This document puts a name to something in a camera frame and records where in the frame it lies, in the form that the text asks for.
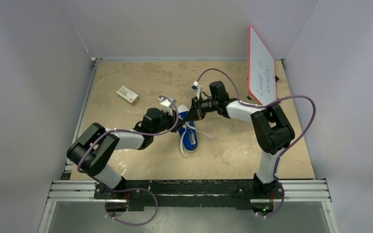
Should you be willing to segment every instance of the whiteboard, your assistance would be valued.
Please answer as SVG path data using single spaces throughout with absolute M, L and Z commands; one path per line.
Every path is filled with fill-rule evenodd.
M 250 26 L 248 52 L 248 89 L 262 105 L 276 100 L 274 58 Z

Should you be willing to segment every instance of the small box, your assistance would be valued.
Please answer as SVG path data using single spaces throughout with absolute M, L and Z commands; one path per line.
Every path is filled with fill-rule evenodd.
M 126 100 L 130 105 L 134 105 L 135 102 L 139 99 L 138 95 L 135 94 L 130 89 L 126 88 L 125 86 L 122 86 L 118 91 L 117 94 Z

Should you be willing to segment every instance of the wooden tabletop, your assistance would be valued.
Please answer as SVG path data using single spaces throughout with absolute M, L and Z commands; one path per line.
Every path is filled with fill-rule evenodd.
M 142 120 L 146 110 L 159 108 L 158 96 L 166 95 L 177 104 L 191 105 L 196 93 L 189 86 L 207 68 L 219 68 L 235 82 L 243 100 L 248 100 L 248 63 L 245 61 L 204 62 L 102 62 L 90 94 L 83 131 L 93 122 L 107 128 L 131 129 Z M 279 77 L 279 98 L 291 94 L 280 61 L 275 62 L 275 74 Z M 204 91 L 213 81 L 223 81 L 231 98 L 236 97 L 234 88 L 222 74 L 206 73 L 200 80 Z M 125 86 L 137 93 L 139 101 L 131 106 L 116 91 Z M 294 128 L 296 137 L 301 133 L 292 100 L 280 104 Z M 195 122 L 196 128 L 214 138 L 198 134 L 198 149 L 189 153 L 188 159 L 180 151 L 180 135 L 168 133 L 154 138 L 144 150 L 116 150 L 109 164 L 126 179 L 251 179 L 260 158 L 259 147 L 252 125 L 248 122 L 227 119 L 216 112 Z M 311 160 L 301 139 L 282 158 L 278 175 L 285 179 L 314 178 Z M 88 180 L 88 176 L 72 172 L 71 180 Z

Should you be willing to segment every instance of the white wall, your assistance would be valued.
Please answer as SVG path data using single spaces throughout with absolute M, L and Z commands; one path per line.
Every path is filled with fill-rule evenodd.
M 0 232 L 36 232 L 91 72 L 59 0 L 0 0 Z
M 253 24 L 285 57 L 318 0 L 63 0 L 90 55 L 247 59 Z
M 373 0 L 321 0 L 286 58 L 294 94 L 311 96 L 306 135 L 342 232 L 373 232 Z M 296 101 L 303 126 L 310 106 Z

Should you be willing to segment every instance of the blue shoe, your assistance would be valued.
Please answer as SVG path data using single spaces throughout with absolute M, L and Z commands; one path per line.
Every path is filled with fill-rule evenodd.
M 178 106 L 178 113 L 181 119 L 184 119 L 189 112 L 189 108 L 186 105 L 179 105 Z M 184 154 L 184 148 L 188 152 L 194 152 L 198 148 L 198 139 L 197 133 L 199 132 L 194 125 L 193 121 L 186 122 L 181 128 L 178 129 L 179 135 L 181 136 L 181 142 L 179 147 L 181 148 L 182 155 L 187 158 Z

